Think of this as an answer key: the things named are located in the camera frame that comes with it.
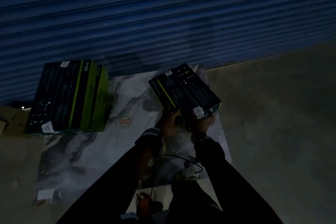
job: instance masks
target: barcode sticker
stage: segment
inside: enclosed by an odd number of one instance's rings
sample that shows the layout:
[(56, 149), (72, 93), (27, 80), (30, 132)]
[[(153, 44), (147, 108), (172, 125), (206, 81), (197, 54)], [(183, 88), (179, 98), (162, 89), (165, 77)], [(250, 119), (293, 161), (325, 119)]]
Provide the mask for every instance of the barcode sticker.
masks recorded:
[(69, 64), (70, 64), (70, 61), (63, 61), (60, 67), (68, 67)]
[(54, 196), (54, 189), (44, 189), (37, 193), (37, 200), (50, 199)]
[(203, 108), (198, 106), (193, 109), (194, 113), (196, 114), (197, 118), (201, 117), (204, 115)]
[(43, 131), (44, 133), (52, 133), (52, 134), (58, 134), (58, 133), (59, 133), (59, 132), (57, 132), (57, 131), (54, 131), (53, 124), (52, 124), (51, 121), (49, 121), (49, 122), (43, 124), (43, 125), (41, 126), (41, 128), (42, 128), (42, 131)]

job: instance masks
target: brown cardboard box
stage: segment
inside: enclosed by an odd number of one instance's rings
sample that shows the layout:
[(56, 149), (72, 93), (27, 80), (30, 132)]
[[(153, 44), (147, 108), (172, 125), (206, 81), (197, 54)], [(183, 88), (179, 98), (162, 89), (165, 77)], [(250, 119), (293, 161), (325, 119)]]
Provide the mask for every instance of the brown cardboard box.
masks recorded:
[(23, 134), (29, 112), (18, 108), (0, 106), (0, 135), (31, 138)]

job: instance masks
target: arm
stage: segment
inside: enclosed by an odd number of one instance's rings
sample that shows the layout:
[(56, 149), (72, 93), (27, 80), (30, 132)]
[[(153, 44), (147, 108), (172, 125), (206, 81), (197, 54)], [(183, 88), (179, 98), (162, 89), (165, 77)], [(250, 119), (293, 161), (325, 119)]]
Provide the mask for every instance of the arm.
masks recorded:
[(191, 139), (195, 144), (196, 157), (205, 167), (225, 214), (234, 222), (282, 223), (271, 206), (225, 160), (220, 144), (206, 136), (208, 127), (213, 123), (213, 116), (197, 121)]
[(81, 220), (104, 220), (112, 223), (120, 219), (132, 201), (138, 181), (145, 173), (148, 162), (158, 154), (163, 136), (174, 135), (178, 126), (174, 124), (179, 111), (170, 113), (170, 107), (156, 124), (158, 129), (148, 129), (109, 170), (107, 170), (68, 209), (57, 223), (77, 223)]

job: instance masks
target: hand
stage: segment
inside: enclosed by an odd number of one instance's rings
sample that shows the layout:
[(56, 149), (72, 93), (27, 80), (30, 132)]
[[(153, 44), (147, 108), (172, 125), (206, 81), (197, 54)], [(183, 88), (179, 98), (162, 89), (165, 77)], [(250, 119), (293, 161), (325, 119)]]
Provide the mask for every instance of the hand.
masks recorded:
[(160, 129), (163, 132), (164, 137), (173, 136), (182, 127), (182, 124), (174, 124), (174, 120), (179, 115), (181, 109), (178, 109), (176, 112), (173, 113), (170, 110), (170, 104), (168, 104), (166, 110), (163, 109), (162, 116), (155, 125), (156, 128)]
[(191, 129), (191, 141), (195, 143), (196, 140), (200, 140), (207, 135), (208, 128), (215, 123), (215, 117), (210, 112), (209, 116), (198, 120), (196, 116), (194, 116), (194, 120), (190, 125)]

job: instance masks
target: blue rolling shutter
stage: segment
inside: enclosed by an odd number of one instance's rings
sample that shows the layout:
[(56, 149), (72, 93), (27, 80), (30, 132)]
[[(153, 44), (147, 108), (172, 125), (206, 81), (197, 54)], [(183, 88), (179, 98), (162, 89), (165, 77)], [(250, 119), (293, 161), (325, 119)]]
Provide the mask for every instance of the blue rolling shutter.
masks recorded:
[(207, 67), (335, 37), (336, 0), (0, 0), (0, 103), (33, 99), (46, 62), (112, 76)]

